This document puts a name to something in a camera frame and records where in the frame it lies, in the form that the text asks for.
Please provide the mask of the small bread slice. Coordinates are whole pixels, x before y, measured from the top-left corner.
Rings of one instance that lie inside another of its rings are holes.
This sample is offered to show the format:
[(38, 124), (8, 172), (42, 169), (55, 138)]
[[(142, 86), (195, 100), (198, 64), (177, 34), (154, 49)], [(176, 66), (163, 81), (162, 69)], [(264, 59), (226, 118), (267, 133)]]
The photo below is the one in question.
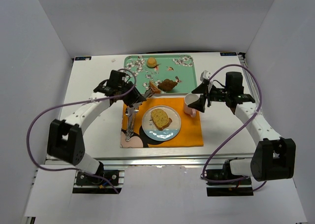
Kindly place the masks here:
[(152, 81), (149, 82), (150, 91), (152, 94), (160, 94), (161, 90), (156, 86), (156, 84)]

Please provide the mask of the large bread loaf slice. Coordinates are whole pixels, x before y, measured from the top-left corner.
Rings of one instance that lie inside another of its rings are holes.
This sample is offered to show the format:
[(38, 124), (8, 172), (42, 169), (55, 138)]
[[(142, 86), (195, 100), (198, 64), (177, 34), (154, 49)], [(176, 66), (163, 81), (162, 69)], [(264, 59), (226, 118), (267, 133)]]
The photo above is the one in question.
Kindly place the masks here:
[(158, 130), (164, 130), (172, 123), (172, 119), (160, 108), (151, 111), (151, 119)]

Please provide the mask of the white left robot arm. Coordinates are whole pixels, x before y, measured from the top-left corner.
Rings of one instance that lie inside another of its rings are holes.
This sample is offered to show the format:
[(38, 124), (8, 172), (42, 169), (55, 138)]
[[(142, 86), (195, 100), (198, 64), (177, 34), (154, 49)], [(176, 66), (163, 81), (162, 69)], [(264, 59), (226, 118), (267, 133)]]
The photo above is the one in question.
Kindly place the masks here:
[(96, 86), (88, 102), (83, 103), (63, 120), (55, 119), (50, 124), (47, 153), (91, 174), (89, 180), (95, 185), (104, 182), (100, 179), (104, 176), (103, 163), (86, 153), (84, 132), (116, 101), (122, 100), (128, 107), (139, 106), (146, 101), (126, 77), (125, 72), (112, 70), (109, 79), (103, 80)]

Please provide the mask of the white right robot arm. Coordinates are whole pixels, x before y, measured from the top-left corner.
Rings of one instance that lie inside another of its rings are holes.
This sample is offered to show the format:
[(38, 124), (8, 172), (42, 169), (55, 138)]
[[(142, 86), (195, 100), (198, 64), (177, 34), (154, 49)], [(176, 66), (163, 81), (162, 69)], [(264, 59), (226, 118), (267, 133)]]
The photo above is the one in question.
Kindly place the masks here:
[(204, 112), (212, 102), (224, 102), (243, 123), (252, 137), (256, 149), (252, 158), (235, 158), (225, 161), (221, 173), (215, 177), (208, 173), (206, 179), (213, 183), (228, 183), (241, 177), (254, 177), (257, 181), (290, 179), (294, 174), (296, 144), (283, 138), (258, 111), (254, 98), (244, 93), (243, 76), (240, 72), (226, 73), (225, 86), (217, 88), (203, 71), (201, 84), (192, 91), (200, 97), (189, 107)]

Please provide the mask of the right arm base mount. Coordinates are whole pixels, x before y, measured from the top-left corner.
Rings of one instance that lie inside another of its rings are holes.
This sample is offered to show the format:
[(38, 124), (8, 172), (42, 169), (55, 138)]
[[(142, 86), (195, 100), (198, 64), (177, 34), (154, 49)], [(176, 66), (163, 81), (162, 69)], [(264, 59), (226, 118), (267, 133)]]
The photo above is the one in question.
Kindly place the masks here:
[(206, 169), (206, 191), (208, 197), (253, 196), (252, 181), (250, 178), (238, 180), (242, 176), (233, 175), (230, 161), (226, 160), (220, 169)]

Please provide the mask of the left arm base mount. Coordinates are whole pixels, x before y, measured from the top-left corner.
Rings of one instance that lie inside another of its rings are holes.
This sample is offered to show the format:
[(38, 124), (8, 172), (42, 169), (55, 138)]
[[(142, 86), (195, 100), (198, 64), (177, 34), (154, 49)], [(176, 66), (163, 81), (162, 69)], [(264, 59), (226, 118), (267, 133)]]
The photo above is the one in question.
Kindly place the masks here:
[(77, 172), (74, 180), (72, 193), (74, 194), (118, 194), (122, 190), (125, 172), (123, 170), (104, 170), (103, 177), (108, 180), (117, 190), (105, 180), (94, 178), (83, 172)]

